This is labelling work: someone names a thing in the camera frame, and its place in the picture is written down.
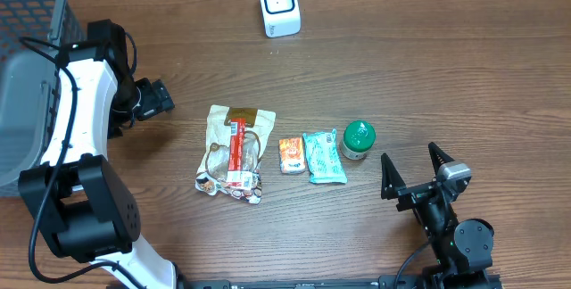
wooden surface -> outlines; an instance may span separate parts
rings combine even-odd
[[[138,78],[177,104],[109,143],[141,209],[143,234],[192,279],[394,274],[425,241],[412,212],[381,200],[380,156],[405,181],[432,176],[427,144],[474,177],[459,219],[496,230],[492,271],[506,288],[571,283],[571,0],[299,0],[302,32],[263,35],[259,0],[70,0],[82,22],[111,18],[137,42]],[[252,206],[194,189],[212,104],[275,111]],[[369,120],[377,143],[343,160],[346,186],[279,173],[277,141]],[[32,218],[0,199],[0,288],[52,288],[27,264]],[[63,275],[41,241],[40,268]],[[427,252],[408,272],[434,262]],[[103,288],[103,271],[61,288]]]

perforated basket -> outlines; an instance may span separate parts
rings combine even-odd
[[[66,0],[0,0],[0,196],[18,195],[20,172],[38,164],[59,98],[55,66],[27,51],[24,36],[55,45],[85,37]]]

plastic bin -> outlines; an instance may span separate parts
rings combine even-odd
[[[22,36],[55,45],[85,38],[66,0],[0,0],[0,196],[18,196],[20,172],[38,165],[59,99],[55,66]]]

food packet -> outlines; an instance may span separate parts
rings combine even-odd
[[[301,137],[279,140],[279,168],[285,174],[305,172],[305,155]]]
[[[331,133],[318,132],[311,135],[303,133],[311,183],[347,183],[345,171],[337,154],[336,135],[336,129]]]
[[[196,171],[196,189],[260,203],[260,160],[275,121],[273,111],[213,105],[207,119],[206,153]]]

green can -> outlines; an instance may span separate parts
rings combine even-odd
[[[360,160],[367,155],[376,138],[372,125],[364,120],[355,120],[345,129],[339,148],[347,159]]]

